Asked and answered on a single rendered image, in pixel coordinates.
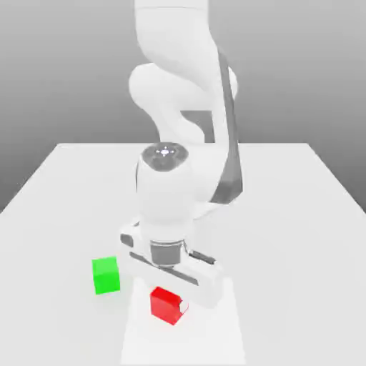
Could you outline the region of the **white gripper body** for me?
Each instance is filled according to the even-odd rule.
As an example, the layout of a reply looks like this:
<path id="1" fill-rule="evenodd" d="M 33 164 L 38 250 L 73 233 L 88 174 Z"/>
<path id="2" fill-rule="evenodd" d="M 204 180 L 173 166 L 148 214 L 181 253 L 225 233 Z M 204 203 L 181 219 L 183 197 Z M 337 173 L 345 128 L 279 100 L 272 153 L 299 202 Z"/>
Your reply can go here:
<path id="1" fill-rule="evenodd" d="M 224 270 L 218 261 L 200 252 L 182 252 L 182 261 L 172 268 L 158 267 L 132 249 L 122 255 L 123 269 L 141 277 L 152 287 L 161 287 L 186 302 L 214 308 L 224 293 Z"/>

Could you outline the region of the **small red cube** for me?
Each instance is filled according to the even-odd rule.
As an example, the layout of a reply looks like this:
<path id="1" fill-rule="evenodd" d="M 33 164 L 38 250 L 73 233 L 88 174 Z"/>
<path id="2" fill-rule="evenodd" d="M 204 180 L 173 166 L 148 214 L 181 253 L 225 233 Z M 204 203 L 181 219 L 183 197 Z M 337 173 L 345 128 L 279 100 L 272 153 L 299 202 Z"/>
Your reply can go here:
<path id="1" fill-rule="evenodd" d="M 150 293 L 151 314 L 171 325 L 176 325 L 185 313 L 179 311 L 179 303 L 182 300 L 179 295 L 173 292 L 155 287 Z"/>

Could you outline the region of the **small green cube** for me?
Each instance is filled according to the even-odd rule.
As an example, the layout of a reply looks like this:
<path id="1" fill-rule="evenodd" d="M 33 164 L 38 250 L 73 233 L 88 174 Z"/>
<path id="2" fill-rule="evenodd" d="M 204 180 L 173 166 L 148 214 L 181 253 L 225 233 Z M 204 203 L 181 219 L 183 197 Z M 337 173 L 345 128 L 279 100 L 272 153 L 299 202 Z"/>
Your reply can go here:
<path id="1" fill-rule="evenodd" d="M 116 257 L 93 259 L 92 274 L 97 295 L 120 290 L 119 268 Z"/>

